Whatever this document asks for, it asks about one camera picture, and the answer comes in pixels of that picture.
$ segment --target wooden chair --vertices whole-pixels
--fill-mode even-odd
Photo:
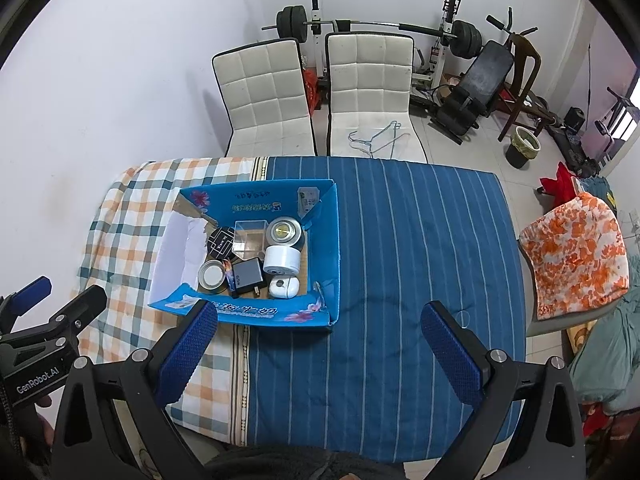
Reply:
[[[525,103],[525,99],[531,90],[531,86],[540,71],[540,54],[538,54],[529,40],[520,34],[511,34],[507,44],[513,44],[515,46],[515,62],[513,65],[513,82],[511,85],[505,83],[503,90],[498,92],[496,109],[509,114],[509,119],[498,136],[498,140],[500,142],[504,139],[504,136],[513,124],[523,126],[527,130],[532,130],[533,134],[537,137],[546,124],[554,122],[553,117],[544,108],[538,106],[538,104],[531,102],[529,105]],[[527,57],[533,58],[534,66],[524,88],[520,91],[522,79],[524,78],[524,68],[527,62]],[[509,99],[504,98],[504,92],[508,94]],[[537,126],[533,127],[528,124],[518,122],[517,119],[521,113],[537,117],[539,119]]]

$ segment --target screw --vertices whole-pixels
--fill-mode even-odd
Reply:
[[[564,368],[564,361],[561,357],[554,355],[550,361],[553,368],[557,368],[558,370],[562,370]]]
[[[80,356],[78,359],[74,361],[74,368],[84,368],[88,363],[88,359],[84,356]]]
[[[135,352],[133,352],[133,354],[131,354],[131,358],[135,362],[140,363],[144,361],[148,355],[149,350],[147,350],[146,348],[138,348]]]
[[[489,355],[491,356],[491,359],[493,359],[497,363],[503,363],[507,360],[507,354],[504,352],[504,350],[491,350],[491,353]]]

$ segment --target orange floral cloth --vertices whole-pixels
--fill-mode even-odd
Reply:
[[[538,319],[609,304],[629,288],[625,243],[613,211],[580,193],[520,233],[534,270]]]

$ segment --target red cloth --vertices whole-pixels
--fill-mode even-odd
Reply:
[[[571,173],[562,163],[558,163],[556,180],[552,178],[541,178],[540,184],[545,188],[545,192],[555,197],[554,207],[566,204],[575,198],[574,184],[571,181]]]
[[[585,420],[582,425],[582,436],[584,438],[587,438],[594,431],[606,427],[611,420],[610,416],[607,416],[602,412],[602,404],[592,406],[589,411],[587,420]]]

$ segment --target barbell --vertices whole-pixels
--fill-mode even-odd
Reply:
[[[449,49],[454,56],[471,59],[482,49],[482,35],[471,23],[455,20],[451,32],[436,28],[421,27],[408,23],[362,22],[360,20],[313,20],[306,18],[306,10],[302,5],[288,6],[280,10],[276,15],[276,24],[263,27],[262,30],[276,28],[279,38],[296,38],[300,43],[305,43],[309,25],[332,24],[334,32],[346,32],[351,30],[352,24],[377,25],[380,27],[393,27],[407,32],[417,32],[442,38],[449,43]]]

